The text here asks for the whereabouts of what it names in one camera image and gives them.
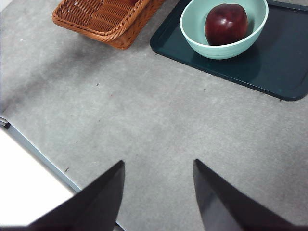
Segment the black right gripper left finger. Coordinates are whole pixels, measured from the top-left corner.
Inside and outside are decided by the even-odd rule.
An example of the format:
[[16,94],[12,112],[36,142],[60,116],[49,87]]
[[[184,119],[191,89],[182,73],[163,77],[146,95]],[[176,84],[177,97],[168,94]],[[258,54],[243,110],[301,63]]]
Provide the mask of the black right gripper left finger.
[[125,163],[120,160],[72,198],[27,226],[2,231],[112,231],[120,209]]

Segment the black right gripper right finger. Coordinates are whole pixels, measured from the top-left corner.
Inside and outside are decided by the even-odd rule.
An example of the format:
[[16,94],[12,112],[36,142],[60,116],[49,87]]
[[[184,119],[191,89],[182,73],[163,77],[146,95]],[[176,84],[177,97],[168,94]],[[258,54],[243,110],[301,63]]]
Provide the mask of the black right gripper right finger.
[[206,231],[306,231],[246,196],[195,159],[193,181]]

